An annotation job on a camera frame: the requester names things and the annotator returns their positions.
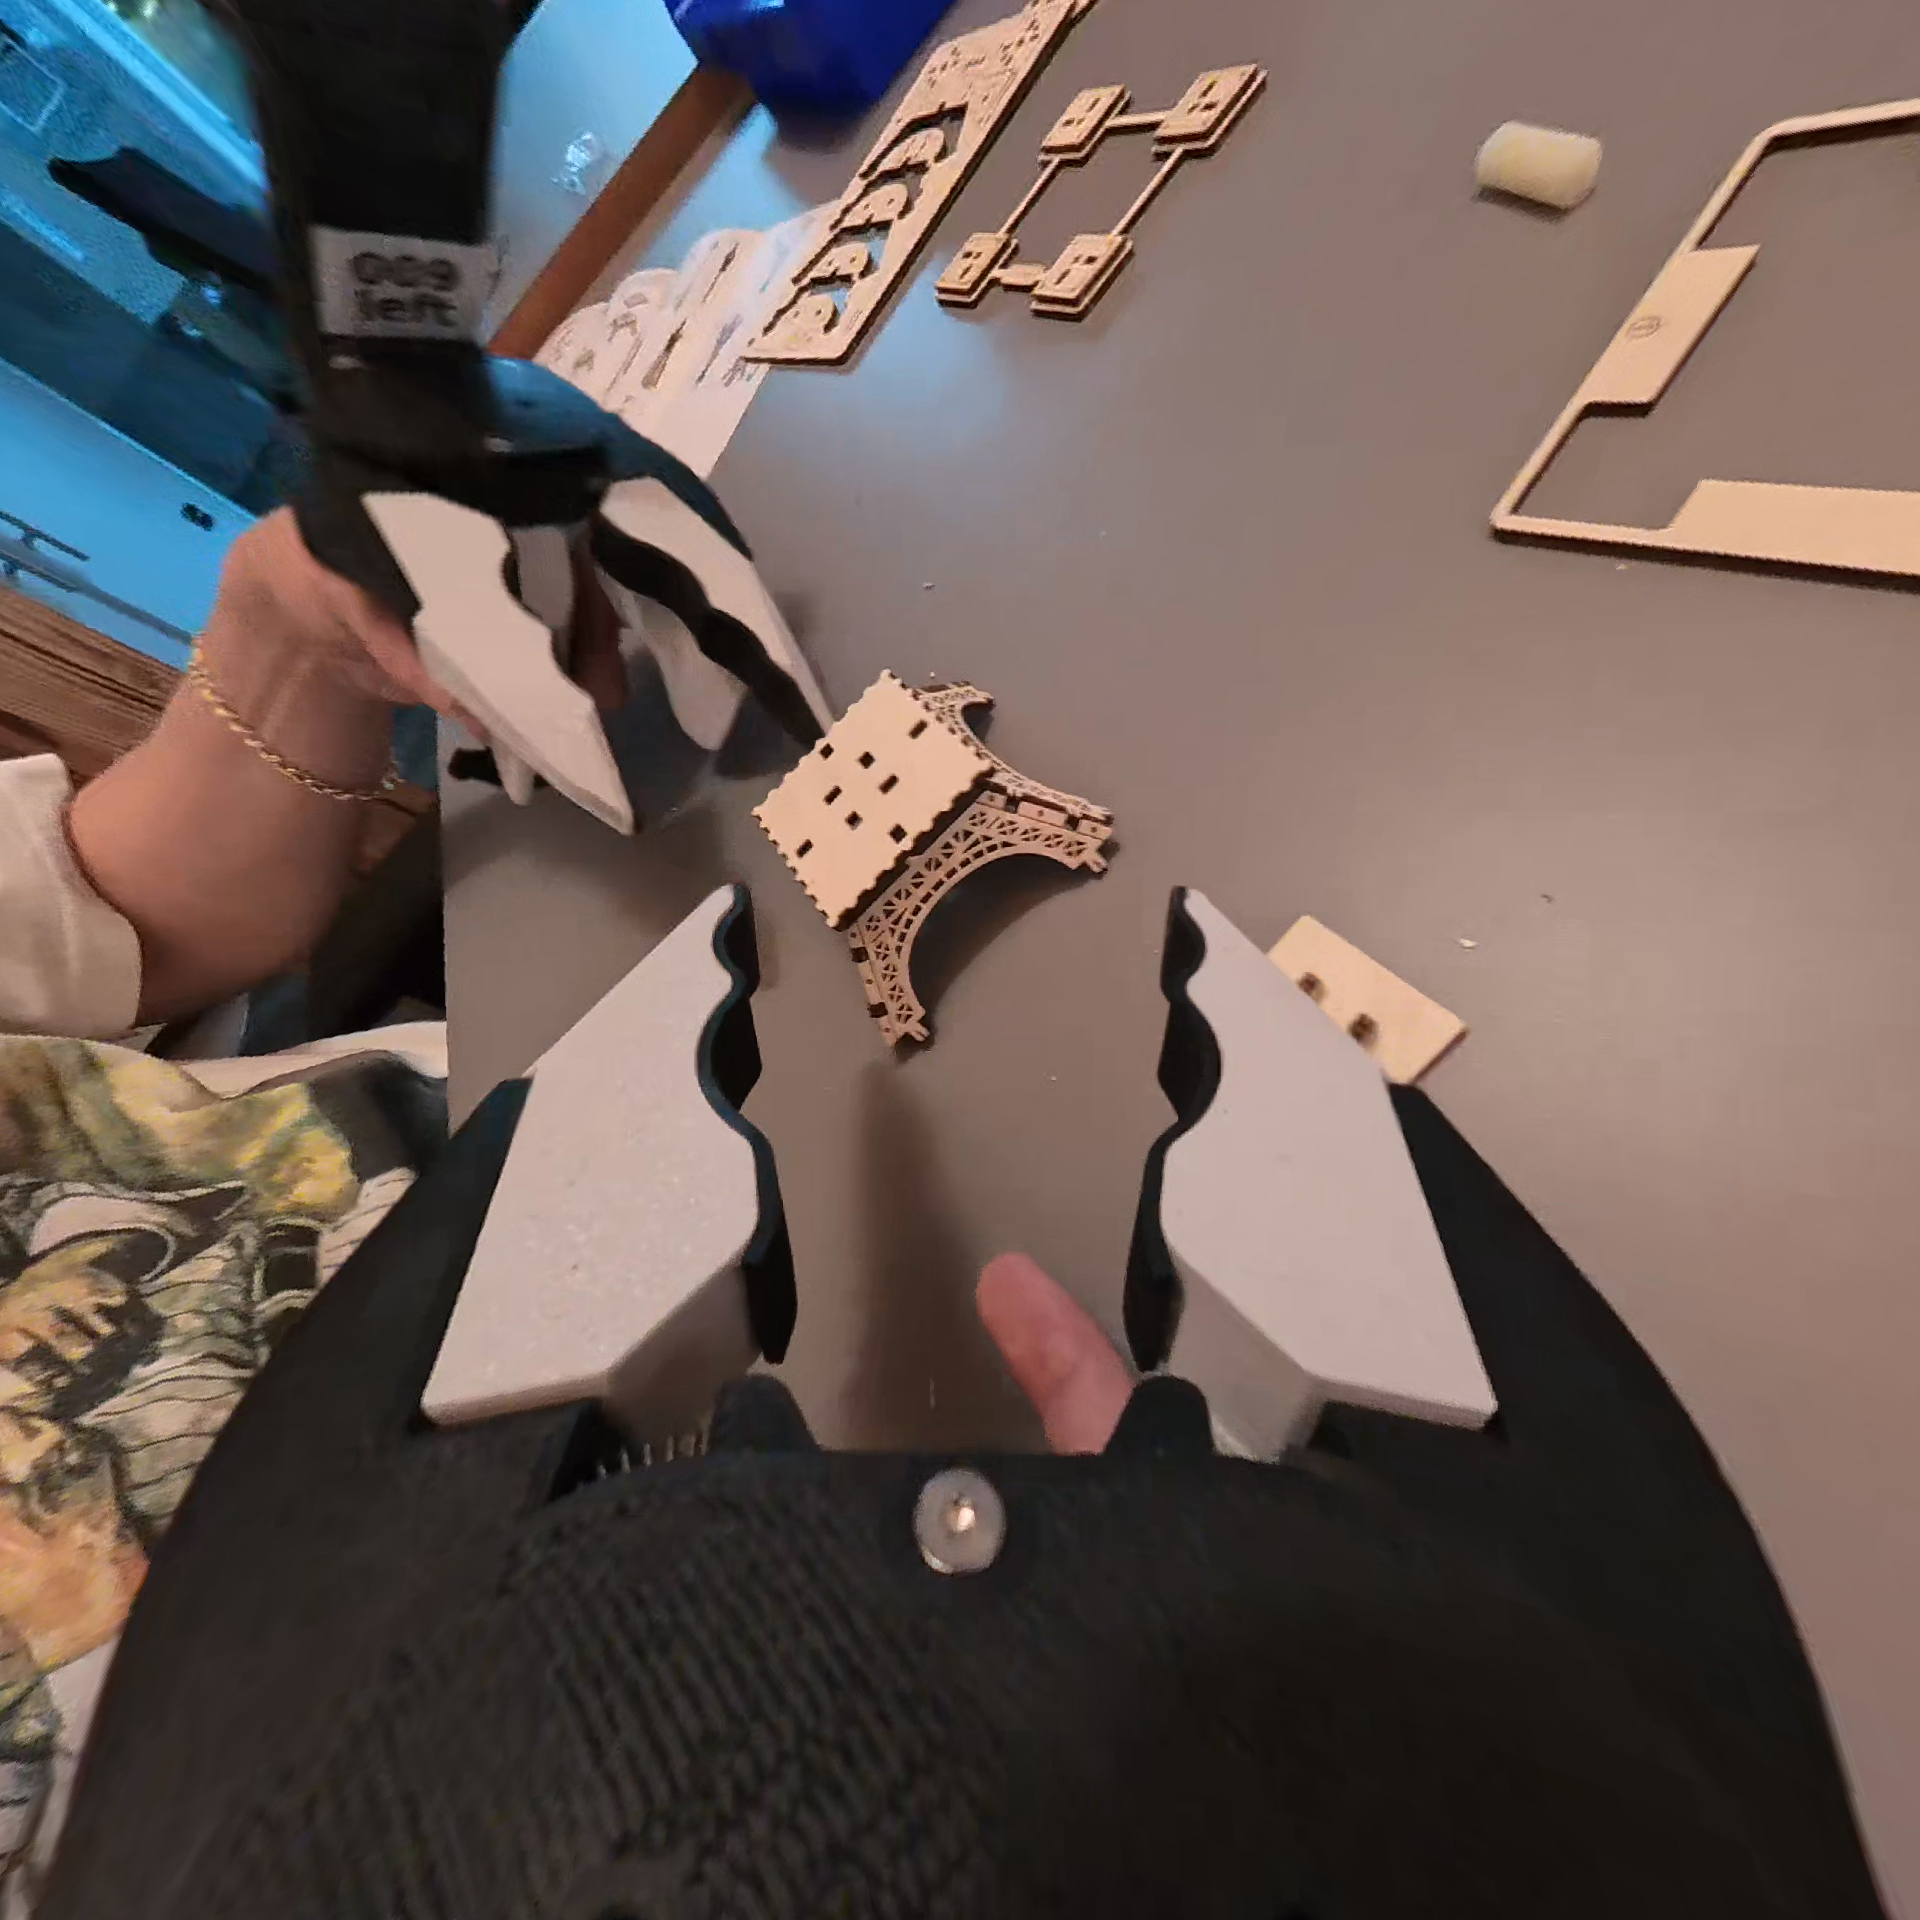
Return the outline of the grey desk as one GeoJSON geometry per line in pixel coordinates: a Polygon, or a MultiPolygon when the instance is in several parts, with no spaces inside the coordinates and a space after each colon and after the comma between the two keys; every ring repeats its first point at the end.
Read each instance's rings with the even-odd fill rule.
{"type": "Polygon", "coordinates": [[[986,869],[916,953],[926,1048],[752,821],[741,717],[621,714],[645,826],[447,791],[450,1110],[720,880],[752,887],[836,1447],[1021,1445],[972,1286],[1025,1250],[1117,1325],[1168,892],[1300,914],[1470,1036],[1431,1100],[1573,1254],[1734,1480],[1914,1916],[1914,590],[1489,540],[1488,516],[1744,144],[1914,93],[1914,5],[1094,5],[864,352],[773,373],[714,486],[841,703],[997,697],[1116,813],[1103,876],[986,869]],[[1081,88],[1261,63],[1079,321],[933,282],[1081,88]],[[1597,136],[1568,212],[1481,193],[1502,124],[1597,136]]]}

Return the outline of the empty wooden frame sheet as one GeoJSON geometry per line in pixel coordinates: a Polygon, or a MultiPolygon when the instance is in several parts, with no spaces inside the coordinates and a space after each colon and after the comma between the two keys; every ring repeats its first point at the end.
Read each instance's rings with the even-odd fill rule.
{"type": "Polygon", "coordinates": [[[1528,512],[1526,501],[1580,424],[1599,413],[1648,413],[1706,338],[1760,256],[1757,247],[1717,247],[1711,234],[1765,158],[1793,145],[1913,129],[1914,120],[1918,100],[1905,98],[1799,113],[1757,133],[1500,493],[1489,535],[1913,585],[1918,493],[1911,488],[1702,477],[1661,525],[1556,518],[1528,512]]]}

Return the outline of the person's right hand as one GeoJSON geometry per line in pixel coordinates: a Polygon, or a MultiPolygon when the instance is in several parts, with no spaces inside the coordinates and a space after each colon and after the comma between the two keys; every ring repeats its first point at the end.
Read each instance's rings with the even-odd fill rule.
{"type": "Polygon", "coordinates": [[[1050,1450],[1100,1454],[1133,1396],[1136,1373],[1094,1317],[1031,1254],[997,1254],[983,1265],[976,1317],[1050,1450]]]}

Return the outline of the person's left forearm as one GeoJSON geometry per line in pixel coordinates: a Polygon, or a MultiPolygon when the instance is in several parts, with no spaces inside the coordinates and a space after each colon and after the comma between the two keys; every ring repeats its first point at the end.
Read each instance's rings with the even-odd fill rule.
{"type": "Polygon", "coordinates": [[[1,1025],[118,1040],[202,1012],[321,935],[373,799],[296,783],[202,703],[186,669],[151,734],[72,783],[1,777],[1,1025]]]}

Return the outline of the wooden lattice tower base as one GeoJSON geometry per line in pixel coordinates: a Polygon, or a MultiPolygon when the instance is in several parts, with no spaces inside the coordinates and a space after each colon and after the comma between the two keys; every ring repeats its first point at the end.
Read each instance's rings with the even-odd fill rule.
{"type": "Polygon", "coordinates": [[[964,880],[1012,857],[1108,869],[1113,813],[1018,772],[976,728],[994,697],[966,680],[885,671],[756,805],[754,818],[848,940],[888,1047],[927,1042],[914,948],[964,880]]]}

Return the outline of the person's printed shirt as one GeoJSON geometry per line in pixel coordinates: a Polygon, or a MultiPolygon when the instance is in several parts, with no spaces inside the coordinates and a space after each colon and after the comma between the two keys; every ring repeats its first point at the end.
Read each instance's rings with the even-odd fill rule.
{"type": "Polygon", "coordinates": [[[1,1861],[31,1916],[129,1605],[300,1311],[445,1141],[440,1022],[1,1045],[1,1861]]]}

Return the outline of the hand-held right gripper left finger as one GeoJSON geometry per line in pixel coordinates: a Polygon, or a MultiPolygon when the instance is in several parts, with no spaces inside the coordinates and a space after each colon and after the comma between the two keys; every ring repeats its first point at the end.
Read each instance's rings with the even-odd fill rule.
{"type": "Polygon", "coordinates": [[[437,1425],[594,1402],[688,1450],[780,1361],[798,1285],[761,1076],[752,898],[721,884],[535,1062],[422,1389],[437,1425]]]}

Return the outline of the wooden four-pad base part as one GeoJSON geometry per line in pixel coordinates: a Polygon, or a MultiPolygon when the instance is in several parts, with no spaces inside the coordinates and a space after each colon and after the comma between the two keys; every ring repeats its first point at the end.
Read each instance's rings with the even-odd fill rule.
{"type": "Polygon", "coordinates": [[[1261,63],[1228,63],[1197,72],[1166,108],[1143,110],[1124,84],[1085,86],[1071,96],[1042,136],[1038,172],[994,228],[974,230],[933,282],[938,309],[972,313],[990,295],[1025,300],[1042,320],[1085,320],[1136,256],[1145,212],[1188,165],[1213,156],[1261,98],[1261,63]],[[1153,169],[1127,208],[1096,230],[1071,234],[1050,261],[1025,256],[1024,225],[1047,191],[1089,167],[1122,138],[1143,138],[1153,169]]]}

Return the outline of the wooden cut-out parts sheet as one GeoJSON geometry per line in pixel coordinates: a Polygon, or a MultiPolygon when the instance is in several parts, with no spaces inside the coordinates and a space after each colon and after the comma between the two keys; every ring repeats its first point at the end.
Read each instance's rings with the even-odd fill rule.
{"type": "Polygon", "coordinates": [[[741,356],[842,365],[878,326],[1001,124],[1089,2],[1034,2],[938,44],[829,205],[741,356]]]}

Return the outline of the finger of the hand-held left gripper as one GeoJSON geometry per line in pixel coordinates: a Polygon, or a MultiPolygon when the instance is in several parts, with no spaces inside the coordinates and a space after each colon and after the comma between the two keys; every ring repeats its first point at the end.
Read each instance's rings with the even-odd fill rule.
{"type": "Polygon", "coordinates": [[[629,477],[605,492],[591,516],[591,561],[697,746],[720,750],[744,702],[804,750],[832,726],[752,556],[663,479],[629,477]]]}
{"type": "Polygon", "coordinates": [[[546,621],[510,586],[510,529],[421,492],[368,492],[366,514],[418,600],[413,636],[430,676],[525,775],[633,833],[633,805],[591,697],[556,661],[546,621]]]}

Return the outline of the pale wooden parts sheet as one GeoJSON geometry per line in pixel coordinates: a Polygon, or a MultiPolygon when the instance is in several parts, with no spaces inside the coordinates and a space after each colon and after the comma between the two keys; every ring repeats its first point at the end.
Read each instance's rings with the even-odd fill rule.
{"type": "Polygon", "coordinates": [[[709,477],[767,375],[744,348],[785,287],[828,208],[764,230],[709,230],[673,269],[640,269],[569,316],[542,368],[709,477]]]}

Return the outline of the brown wooden rail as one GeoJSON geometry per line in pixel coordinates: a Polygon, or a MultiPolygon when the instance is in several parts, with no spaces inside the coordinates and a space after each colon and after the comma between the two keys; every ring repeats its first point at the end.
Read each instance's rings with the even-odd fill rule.
{"type": "Polygon", "coordinates": [[[672,193],[688,167],[706,156],[714,138],[728,134],[750,108],[752,92],[741,77],[714,65],[695,65],[490,332],[489,350],[510,358],[532,358],[617,262],[633,232],[672,193]]]}

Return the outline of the small square wooden plate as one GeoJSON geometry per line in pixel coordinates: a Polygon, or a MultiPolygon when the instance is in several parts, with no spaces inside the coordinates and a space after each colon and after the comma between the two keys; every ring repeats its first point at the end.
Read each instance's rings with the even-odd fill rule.
{"type": "Polygon", "coordinates": [[[1457,1014],[1319,918],[1295,918],[1266,957],[1399,1088],[1418,1084],[1470,1036],[1457,1014]]]}

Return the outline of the blue plastic object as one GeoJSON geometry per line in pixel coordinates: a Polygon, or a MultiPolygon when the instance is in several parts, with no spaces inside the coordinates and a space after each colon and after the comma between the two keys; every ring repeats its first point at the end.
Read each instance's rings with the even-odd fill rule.
{"type": "Polygon", "coordinates": [[[761,105],[857,111],[906,65],[948,2],[666,2],[697,63],[761,105]]]}

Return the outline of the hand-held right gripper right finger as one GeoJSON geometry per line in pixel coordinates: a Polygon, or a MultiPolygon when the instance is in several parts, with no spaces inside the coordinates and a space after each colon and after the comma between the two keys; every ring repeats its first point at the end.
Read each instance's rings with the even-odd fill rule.
{"type": "Polygon", "coordinates": [[[1484,1431],[1496,1392],[1386,1080],[1180,884],[1158,1088],[1122,1280],[1136,1369],[1207,1399],[1215,1442],[1277,1458],[1327,1408],[1484,1431]]]}

